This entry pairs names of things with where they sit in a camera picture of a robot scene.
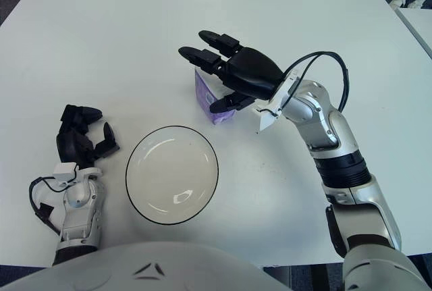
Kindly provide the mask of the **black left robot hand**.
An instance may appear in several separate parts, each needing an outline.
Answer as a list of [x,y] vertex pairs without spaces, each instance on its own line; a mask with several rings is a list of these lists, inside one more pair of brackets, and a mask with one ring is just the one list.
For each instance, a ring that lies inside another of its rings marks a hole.
[[94,167],[96,161],[119,150],[113,130],[107,122],[103,126],[104,140],[94,146],[87,137],[89,126],[102,116],[102,111],[93,107],[65,106],[56,137],[61,162],[74,162],[80,169]]

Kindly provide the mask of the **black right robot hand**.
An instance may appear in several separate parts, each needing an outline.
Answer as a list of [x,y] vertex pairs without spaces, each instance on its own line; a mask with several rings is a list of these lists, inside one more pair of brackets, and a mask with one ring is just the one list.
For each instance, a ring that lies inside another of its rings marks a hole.
[[213,102],[209,111],[239,111],[255,100],[268,101],[285,78],[283,71],[266,55],[227,34],[201,30],[199,37],[218,54],[207,49],[181,47],[179,54],[202,71],[216,75],[233,92]]

